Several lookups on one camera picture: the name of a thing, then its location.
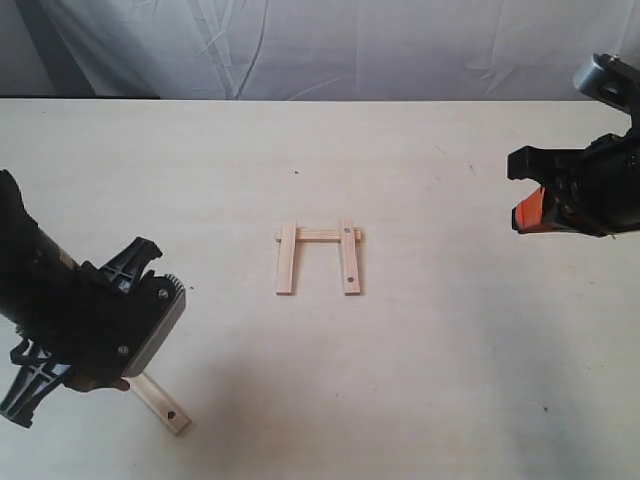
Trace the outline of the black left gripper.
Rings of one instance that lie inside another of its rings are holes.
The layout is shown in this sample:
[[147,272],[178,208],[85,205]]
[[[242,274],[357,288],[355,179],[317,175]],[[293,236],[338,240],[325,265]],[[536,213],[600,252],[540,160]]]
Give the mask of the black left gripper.
[[122,373],[160,309],[165,286],[148,264],[161,257],[136,238],[100,268],[65,260],[55,246],[1,261],[1,313],[21,338],[10,352],[19,372],[1,401],[7,420],[28,428],[35,409],[58,386],[80,393],[129,390]]

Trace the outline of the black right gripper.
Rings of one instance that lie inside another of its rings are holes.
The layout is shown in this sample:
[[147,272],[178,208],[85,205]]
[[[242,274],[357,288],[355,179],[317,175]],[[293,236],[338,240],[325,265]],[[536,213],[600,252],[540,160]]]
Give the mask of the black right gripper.
[[536,190],[511,212],[516,233],[594,237],[639,230],[639,134],[606,134],[584,149],[522,147],[507,156],[507,178]]

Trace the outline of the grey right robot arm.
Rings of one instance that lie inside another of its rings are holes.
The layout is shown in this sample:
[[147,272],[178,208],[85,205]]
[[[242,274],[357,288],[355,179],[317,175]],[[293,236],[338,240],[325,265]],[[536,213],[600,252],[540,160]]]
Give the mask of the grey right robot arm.
[[511,212],[519,234],[567,232],[594,237],[639,230],[639,70],[594,54],[573,77],[576,90],[631,119],[622,136],[583,149],[524,146],[507,157],[507,178],[538,188]]

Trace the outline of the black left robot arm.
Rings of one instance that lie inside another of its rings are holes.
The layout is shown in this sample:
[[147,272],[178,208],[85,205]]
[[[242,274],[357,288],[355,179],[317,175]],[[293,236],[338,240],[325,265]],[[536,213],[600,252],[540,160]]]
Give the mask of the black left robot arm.
[[101,267],[76,262],[28,214],[20,188],[1,172],[1,314],[20,343],[19,371],[1,401],[8,421],[30,428],[56,388],[126,391],[186,309],[186,288],[158,275],[162,255],[137,237]]

